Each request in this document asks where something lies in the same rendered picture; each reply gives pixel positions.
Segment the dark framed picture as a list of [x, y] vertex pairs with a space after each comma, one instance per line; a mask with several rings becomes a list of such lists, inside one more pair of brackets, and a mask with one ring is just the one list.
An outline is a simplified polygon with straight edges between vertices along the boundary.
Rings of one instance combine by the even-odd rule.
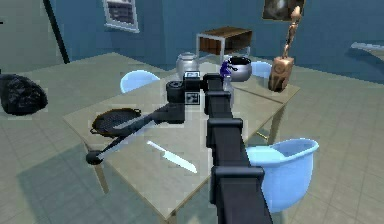
[[291, 14], [299, 6], [302, 12], [306, 0], [265, 0], [262, 18], [274, 21], [291, 21]]

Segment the pale wooden table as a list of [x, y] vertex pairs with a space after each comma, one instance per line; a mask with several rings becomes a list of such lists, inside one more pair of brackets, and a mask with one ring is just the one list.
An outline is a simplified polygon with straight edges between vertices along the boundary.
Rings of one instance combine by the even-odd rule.
[[[176, 81], [173, 74], [123, 95], [110, 98], [64, 117], [65, 122], [80, 136], [89, 150], [101, 150], [111, 143], [110, 138], [90, 133], [97, 115], [115, 108], [138, 108], [149, 114], [166, 104], [166, 83]], [[267, 88], [267, 82], [252, 76], [234, 84], [232, 113], [244, 121], [242, 137], [247, 140], [268, 121], [276, 134], [287, 102], [299, 91], [289, 85], [280, 93]], [[161, 224], [177, 224], [175, 213], [203, 184], [207, 183], [212, 167], [211, 150], [205, 147], [206, 121], [204, 105], [188, 105], [183, 124], [159, 124], [145, 130], [129, 143], [106, 157], [123, 180], [158, 214]], [[163, 157], [163, 153], [146, 144], [152, 141], [192, 163], [192, 173]]]

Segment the white knife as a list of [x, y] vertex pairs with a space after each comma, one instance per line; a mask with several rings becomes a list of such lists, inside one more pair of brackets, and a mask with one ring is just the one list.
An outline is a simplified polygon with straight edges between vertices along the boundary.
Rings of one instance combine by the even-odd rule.
[[182, 157], [164, 149], [163, 147], [161, 147], [160, 145], [152, 142], [152, 141], [147, 141], [146, 142], [147, 145], [153, 147], [154, 149], [157, 149], [158, 151], [162, 152], [163, 153], [163, 157], [165, 159], [167, 159], [168, 161], [178, 165], [179, 167], [182, 167], [192, 173], [196, 173], [197, 172], [197, 169], [196, 167], [190, 163], [189, 161], [183, 159]]

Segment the light blue chair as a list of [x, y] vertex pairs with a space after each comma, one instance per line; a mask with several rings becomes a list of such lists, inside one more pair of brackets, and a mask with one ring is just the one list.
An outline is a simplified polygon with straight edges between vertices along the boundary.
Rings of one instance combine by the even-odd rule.
[[145, 70], [135, 70], [126, 73], [120, 80], [120, 91], [127, 93], [152, 82], [158, 81], [159, 77]]
[[318, 148], [316, 141], [306, 138], [246, 148], [250, 164], [264, 169], [262, 191], [271, 213], [288, 209], [304, 197]]
[[268, 78], [272, 65], [267, 62], [255, 61], [251, 63], [252, 74], [257, 77]]

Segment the black round pan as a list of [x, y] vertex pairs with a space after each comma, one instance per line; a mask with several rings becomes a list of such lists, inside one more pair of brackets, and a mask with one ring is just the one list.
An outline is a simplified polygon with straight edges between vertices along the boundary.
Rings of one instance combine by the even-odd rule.
[[114, 138], [117, 136], [115, 129], [118, 125], [141, 116], [140, 109], [120, 108], [111, 109], [98, 115], [92, 123], [90, 132], [103, 137]]

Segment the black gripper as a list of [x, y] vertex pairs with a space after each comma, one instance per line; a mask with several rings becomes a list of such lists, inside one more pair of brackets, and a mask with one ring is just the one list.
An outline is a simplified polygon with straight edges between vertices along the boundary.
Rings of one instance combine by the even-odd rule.
[[135, 117], [129, 121], [114, 126], [116, 130], [127, 128], [141, 129], [145, 125], [160, 123], [182, 124], [185, 121], [184, 85], [182, 81], [170, 81], [166, 84], [167, 104], [153, 113]]

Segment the clear spray bottle purple top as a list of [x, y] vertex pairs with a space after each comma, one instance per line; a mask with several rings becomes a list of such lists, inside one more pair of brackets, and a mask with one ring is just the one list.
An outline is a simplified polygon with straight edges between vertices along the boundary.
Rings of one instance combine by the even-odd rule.
[[220, 68], [220, 75], [223, 78], [223, 90], [230, 93], [230, 106], [234, 103], [234, 88], [232, 86], [232, 72], [236, 71], [228, 61], [224, 61]]

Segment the white framed window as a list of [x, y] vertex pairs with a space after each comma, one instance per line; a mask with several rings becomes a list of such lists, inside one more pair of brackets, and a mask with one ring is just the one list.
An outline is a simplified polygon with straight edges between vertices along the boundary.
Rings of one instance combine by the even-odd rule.
[[135, 0], [102, 0], [105, 26], [112, 29], [139, 33]]

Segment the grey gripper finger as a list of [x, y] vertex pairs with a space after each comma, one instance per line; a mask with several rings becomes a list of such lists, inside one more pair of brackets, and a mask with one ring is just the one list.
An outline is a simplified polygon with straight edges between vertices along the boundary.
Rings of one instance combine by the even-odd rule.
[[122, 134], [113, 140], [105, 149], [91, 150], [86, 155], [86, 162], [90, 165], [99, 165], [111, 153], [117, 151], [122, 143], [129, 143], [146, 129], [155, 125], [153, 119], [140, 119], [130, 123], [122, 129]]

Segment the silver kettle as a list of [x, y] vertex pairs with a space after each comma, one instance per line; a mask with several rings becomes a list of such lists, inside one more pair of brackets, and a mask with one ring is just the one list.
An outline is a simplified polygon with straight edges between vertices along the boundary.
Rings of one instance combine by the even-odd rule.
[[198, 71], [198, 57], [191, 52], [181, 53], [176, 60], [176, 72], [180, 79], [183, 79], [186, 71]]

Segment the silver pot with black rim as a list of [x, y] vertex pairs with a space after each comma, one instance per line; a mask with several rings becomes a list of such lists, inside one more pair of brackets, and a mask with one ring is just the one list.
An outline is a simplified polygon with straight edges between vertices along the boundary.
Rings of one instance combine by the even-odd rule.
[[251, 60], [246, 57], [233, 56], [228, 60], [233, 82], [247, 81], [252, 74]]

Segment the brown side table white frame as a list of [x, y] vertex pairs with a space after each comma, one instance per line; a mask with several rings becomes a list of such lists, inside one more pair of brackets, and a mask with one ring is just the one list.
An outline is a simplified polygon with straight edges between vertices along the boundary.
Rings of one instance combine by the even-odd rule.
[[209, 55], [218, 55], [220, 61], [223, 61], [225, 55], [244, 50], [244, 56], [248, 57], [252, 34], [250, 29], [231, 26], [203, 31], [196, 35], [196, 56], [200, 57], [200, 53], [205, 52]]

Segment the black bag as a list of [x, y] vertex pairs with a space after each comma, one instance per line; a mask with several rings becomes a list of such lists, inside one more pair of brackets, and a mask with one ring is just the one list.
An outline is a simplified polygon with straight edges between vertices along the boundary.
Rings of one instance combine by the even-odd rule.
[[0, 74], [0, 105], [4, 112], [26, 116], [48, 105], [45, 91], [31, 79], [17, 74]]

